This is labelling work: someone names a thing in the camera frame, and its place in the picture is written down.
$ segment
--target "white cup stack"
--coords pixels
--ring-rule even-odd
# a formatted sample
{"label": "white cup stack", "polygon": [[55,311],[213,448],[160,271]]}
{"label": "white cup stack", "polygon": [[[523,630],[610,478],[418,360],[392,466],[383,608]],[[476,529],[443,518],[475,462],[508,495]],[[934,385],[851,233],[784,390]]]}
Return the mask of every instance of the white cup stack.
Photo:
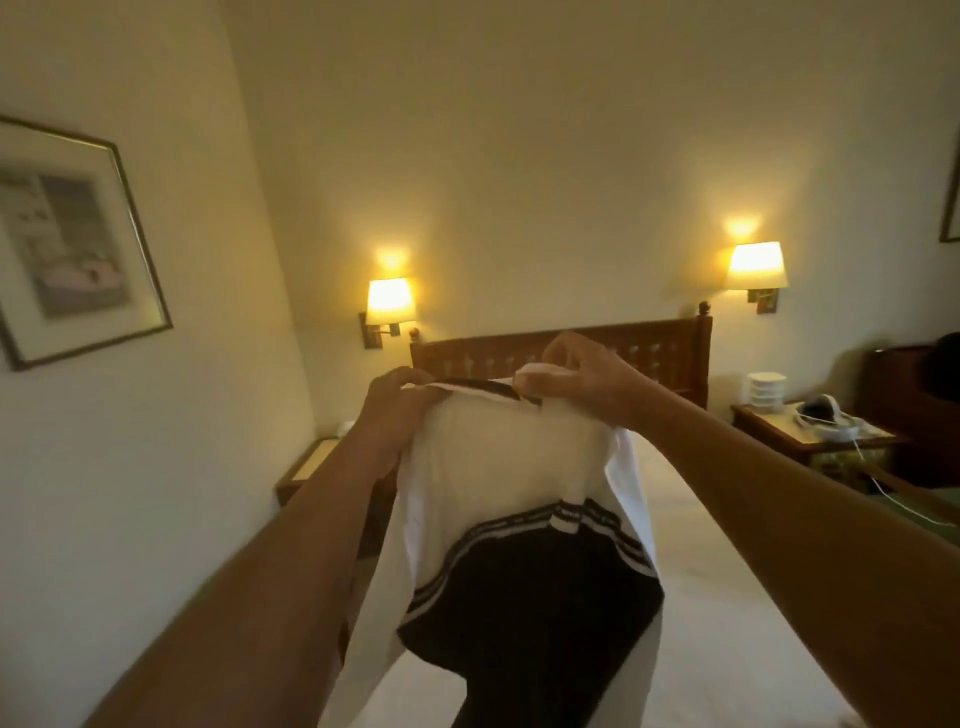
{"label": "white cup stack", "polygon": [[755,372],[747,375],[750,386],[748,403],[757,412],[781,412],[786,392],[786,377],[776,372]]}

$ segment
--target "framed picture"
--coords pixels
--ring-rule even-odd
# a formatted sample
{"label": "framed picture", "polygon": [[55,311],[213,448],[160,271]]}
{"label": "framed picture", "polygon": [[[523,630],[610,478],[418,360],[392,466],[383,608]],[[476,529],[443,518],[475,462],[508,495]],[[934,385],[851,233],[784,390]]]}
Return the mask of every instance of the framed picture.
{"label": "framed picture", "polygon": [[0,116],[0,343],[11,366],[172,326],[116,145]]}
{"label": "framed picture", "polygon": [[947,208],[940,226],[940,242],[960,242],[960,142],[957,143],[957,157],[953,162],[953,174],[950,175]]}

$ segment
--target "wall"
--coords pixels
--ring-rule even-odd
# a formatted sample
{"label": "wall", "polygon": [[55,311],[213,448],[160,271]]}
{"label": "wall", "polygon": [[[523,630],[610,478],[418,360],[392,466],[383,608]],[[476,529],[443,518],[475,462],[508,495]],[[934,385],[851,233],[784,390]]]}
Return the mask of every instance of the wall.
{"label": "wall", "polygon": [[[713,297],[717,410],[744,372],[843,389],[846,352],[960,325],[953,0],[225,5],[321,427],[409,361],[356,331],[384,248],[433,338]],[[744,216],[782,242],[776,316],[719,290]]]}
{"label": "wall", "polygon": [[0,725],[74,728],[313,434],[209,2],[5,0],[0,113],[115,141],[176,328],[0,369]]}

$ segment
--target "wall lamp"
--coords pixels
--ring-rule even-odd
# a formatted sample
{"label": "wall lamp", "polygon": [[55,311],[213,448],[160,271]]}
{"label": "wall lamp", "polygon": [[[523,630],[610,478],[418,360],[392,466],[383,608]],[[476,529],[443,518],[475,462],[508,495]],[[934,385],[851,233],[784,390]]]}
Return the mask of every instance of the wall lamp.
{"label": "wall lamp", "polygon": [[757,313],[776,313],[780,289],[789,285],[780,243],[748,243],[733,249],[725,287],[747,291],[747,301],[756,303]]}
{"label": "wall lamp", "polygon": [[391,336],[400,335],[400,324],[417,318],[417,307],[407,279],[370,281],[367,310],[360,312],[360,331],[364,349],[383,349],[381,327],[389,326]]}

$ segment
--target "forearm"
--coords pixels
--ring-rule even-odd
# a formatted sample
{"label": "forearm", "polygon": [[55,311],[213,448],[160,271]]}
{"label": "forearm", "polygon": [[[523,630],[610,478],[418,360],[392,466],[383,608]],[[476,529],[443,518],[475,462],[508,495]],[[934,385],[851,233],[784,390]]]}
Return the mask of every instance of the forearm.
{"label": "forearm", "polygon": [[659,387],[628,420],[872,726],[953,719],[960,551]]}
{"label": "forearm", "polygon": [[134,664],[88,728],[314,726],[376,473],[347,438]]}

